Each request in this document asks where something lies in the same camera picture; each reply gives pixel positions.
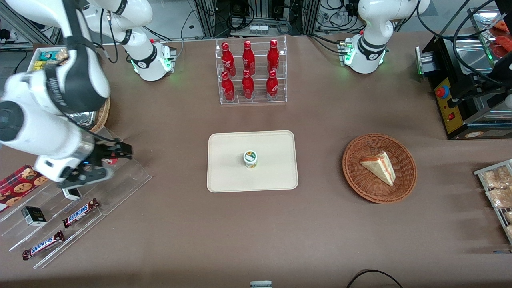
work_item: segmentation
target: brown tablecloth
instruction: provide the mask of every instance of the brown tablecloth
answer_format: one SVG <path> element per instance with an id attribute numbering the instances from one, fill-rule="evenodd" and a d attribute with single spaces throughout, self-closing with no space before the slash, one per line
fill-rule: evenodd
<path id="1" fill-rule="evenodd" d="M 177 72 L 154 83 L 124 53 L 105 62 L 107 127 L 154 178 L 45 269 L 28 268 L 0 238 L 0 286 L 235 288 L 269 279 L 275 288 L 343 287 L 362 269 L 380 269 L 405 287 L 510 287 L 512 255 L 491 254 L 507 240 L 472 172 L 512 158 L 511 141 L 446 140 L 416 74 L 414 48 L 430 38 L 397 33 L 381 67 L 359 75 L 310 39 L 287 37 L 283 106 L 221 107 L 211 40 L 186 43 Z M 295 190 L 208 191 L 211 134 L 284 129 L 295 134 Z M 345 146 L 371 132 L 415 157 L 418 183 L 403 202 L 369 203 L 342 175 Z M 6 147 L 0 157 L 1 178 L 34 160 Z"/>

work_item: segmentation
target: red bottle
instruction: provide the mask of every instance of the red bottle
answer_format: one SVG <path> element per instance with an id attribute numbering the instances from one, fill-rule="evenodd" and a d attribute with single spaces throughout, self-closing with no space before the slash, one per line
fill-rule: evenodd
<path id="1" fill-rule="evenodd" d="M 278 97 L 278 79 L 275 77 L 275 70 L 270 71 L 267 79 L 267 99 L 274 101 Z"/>
<path id="2" fill-rule="evenodd" d="M 242 86 L 244 88 L 244 97 L 251 100 L 254 97 L 254 80 L 252 80 L 250 71 L 244 70 L 244 78 L 242 79 Z"/>
<path id="3" fill-rule="evenodd" d="M 244 61 L 244 69 L 249 70 L 251 75 L 256 73 L 256 62 L 254 60 L 254 52 L 251 48 L 251 41 L 244 41 L 244 54 L 242 55 Z"/>
<path id="4" fill-rule="evenodd" d="M 229 44 L 223 42 L 222 45 L 222 66 L 224 71 L 229 73 L 229 76 L 234 77 L 237 74 L 237 69 L 234 67 L 233 53 L 229 50 Z"/>
<path id="5" fill-rule="evenodd" d="M 278 70 L 279 68 L 279 50 L 278 50 L 278 41 L 276 39 L 270 40 L 270 49 L 267 54 L 267 70 L 268 73 L 272 70 Z"/>
<path id="6" fill-rule="evenodd" d="M 234 101 L 234 85 L 233 81 L 229 79 L 229 74 L 226 71 L 222 71 L 222 93 L 226 98 L 226 101 L 233 102 Z"/>

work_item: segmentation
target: snickers bar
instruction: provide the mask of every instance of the snickers bar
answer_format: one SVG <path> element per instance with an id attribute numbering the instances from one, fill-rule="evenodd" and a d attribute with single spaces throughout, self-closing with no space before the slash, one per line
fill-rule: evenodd
<path id="1" fill-rule="evenodd" d="M 83 216 L 85 216 L 87 213 L 92 211 L 97 206 L 99 206 L 99 203 L 96 200 L 96 198 L 93 198 L 91 201 L 89 201 L 87 204 L 85 204 L 82 208 L 78 209 L 77 212 L 71 214 L 71 216 L 64 219 L 62 221 L 64 223 L 64 227 L 67 228 L 67 227 L 71 226 L 72 223 L 81 219 Z"/>
<path id="2" fill-rule="evenodd" d="M 57 232 L 57 234 L 53 235 L 52 237 L 46 239 L 45 241 L 39 243 L 38 245 L 32 247 L 32 249 L 27 249 L 25 251 L 23 251 L 23 260 L 24 261 L 27 261 L 28 259 L 34 257 L 35 254 L 43 251 L 44 249 L 48 249 L 50 246 L 52 246 L 53 244 L 55 243 L 58 243 L 58 242 L 64 242 L 65 239 L 64 239 L 64 234 L 62 233 L 61 230 L 59 230 L 59 232 Z"/>

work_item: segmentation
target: clear acrylic shelf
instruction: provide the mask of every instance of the clear acrylic shelf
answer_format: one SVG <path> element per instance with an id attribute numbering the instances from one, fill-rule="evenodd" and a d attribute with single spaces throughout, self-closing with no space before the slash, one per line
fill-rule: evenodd
<path id="1" fill-rule="evenodd" d="M 274 101 L 267 99 L 267 53 L 270 48 L 270 40 L 276 39 L 278 41 L 279 50 L 279 68 L 277 70 L 277 79 L 279 81 L 278 86 L 278 97 Z M 244 65 L 242 62 L 242 54 L 244 53 L 244 41 L 250 40 L 252 50 L 254 51 L 256 61 L 256 72 L 252 76 L 254 80 L 254 97 L 251 100 L 247 100 L 243 96 L 242 90 L 242 72 L 244 71 Z M 220 45 L 222 42 L 228 42 L 229 49 L 234 56 L 234 66 L 237 70 L 237 74 L 231 77 L 234 84 L 234 96 L 233 102 L 227 102 L 222 93 L 222 77 L 221 73 L 224 71 L 222 66 L 222 49 Z M 283 103 L 288 100 L 288 87 L 287 87 L 287 46 L 286 37 L 255 37 L 255 38 L 230 38 L 217 40 L 215 49 L 215 60 L 217 63 L 217 82 L 219 83 L 219 98 L 222 105 L 236 105 L 236 104 L 272 104 L 272 103 Z"/>
<path id="2" fill-rule="evenodd" d="M 108 132 L 105 128 L 102 131 L 103 133 L 100 134 L 103 135 L 105 135 L 105 131 Z M 151 176 L 147 174 L 140 163 L 133 159 L 118 159 L 113 166 L 113 170 L 115 173 L 111 179 L 78 188 L 82 195 L 78 201 L 66 199 L 55 183 L 34 191 L 34 195 L 25 197 L 26 200 L 19 201 L 21 203 L 16 203 L 16 207 L 11 207 L 12 210 L 1 219 L 2 242 L 7 243 L 10 247 L 9 251 L 19 254 L 19 260 L 23 261 L 22 253 L 24 250 L 31 249 L 62 230 L 66 239 L 64 242 L 54 244 L 49 249 L 43 250 L 25 261 L 27 265 L 31 265 L 33 268 L 44 268 L 151 179 Z M 70 227 L 65 228 L 62 220 L 93 198 L 96 198 L 100 206 Z M 28 225 L 20 211 L 22 207 L 27 205 L 41 208 L 47 223 L 40 227 Z"/>

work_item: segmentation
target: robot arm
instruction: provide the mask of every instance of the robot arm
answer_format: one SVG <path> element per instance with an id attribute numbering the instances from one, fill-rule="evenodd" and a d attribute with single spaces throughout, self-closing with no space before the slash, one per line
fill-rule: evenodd
<path id="1" fill-rule="evenodd" d="M 109 97 L 108 81 L 75 1 L 8 0 L 21 15 L 61 27 L 69 59 L 64 66 L 17 73 L 0 99 L 0 143 L 38 155 L 35 168 L 62 188 L 75 188 L 112 177 L 104 158 L 131 158 L 121 142 L 107 146 L 69 122 L 62 112 L 97 111 Z"/>
<path id="2" fill-rule="evenodd" d="M 359 16 L 366 21 L 363 35 L 347 39 L 352 46 L 347 49 L 345 65 L 362 74 L 372 73 L 384 57 L 386 44 L 393 35 L 390 20 L 404 19 L 418 7 L 423 14 L 430 0 L 360 0 Z"/>
<path id="3" fill-rule="evenodd" d="M 89 3 L 83 8 L 89 28 L 108 37 L 113 35 L 132 58 L 135 72 L 142 79 L 156 81 L 173 72 L 173 53 L 169 47 L 152 43 L 141 29 L 153 19 L 147 0 L 89 0 Z"/>

